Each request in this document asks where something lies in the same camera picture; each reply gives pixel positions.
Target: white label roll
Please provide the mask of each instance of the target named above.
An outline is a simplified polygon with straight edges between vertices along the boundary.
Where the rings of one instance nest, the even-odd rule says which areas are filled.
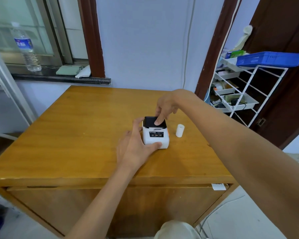
[[[181,138],[183,136],[185,126],[182,124],[178,124],[177,129],[176,129],[176,137]]]

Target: blue tray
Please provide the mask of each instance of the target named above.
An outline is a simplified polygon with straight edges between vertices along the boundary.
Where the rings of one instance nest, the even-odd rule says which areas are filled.
[[[275,67],[296,67],[299,65],[299,53],[259,52],[237,57],[237,66],[256,67],[268,65]]]

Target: plastic bottle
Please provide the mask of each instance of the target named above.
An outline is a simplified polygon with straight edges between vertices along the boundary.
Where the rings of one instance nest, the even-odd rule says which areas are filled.
[[[12,34],[16,44],[18,45],[22,56],[25,60],[25,65],[29,71],[40,71],[41,65],[38,57],[35,55],[31,39],[27,36],[26,32],[20,27],[19,23],[11,22],[13,26]]]

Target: green cloth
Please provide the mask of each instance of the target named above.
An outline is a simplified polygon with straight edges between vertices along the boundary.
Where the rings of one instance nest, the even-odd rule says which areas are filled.
[[[76,76],[82,69],[82,66],[78,65],[62,65],[58,71],[56,72],[57,75],[64,75],[64,76]]]

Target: white label printer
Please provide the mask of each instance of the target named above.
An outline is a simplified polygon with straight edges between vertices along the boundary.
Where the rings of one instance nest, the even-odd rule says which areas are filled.
[[[143,142],[144,144],[161,142],[162,146],[160,148],[168,148],[169,135],[166,121],[164,120],[162,124],[156,126],[154,124],[156,119],[157,117],[145,117],[143,121]]]

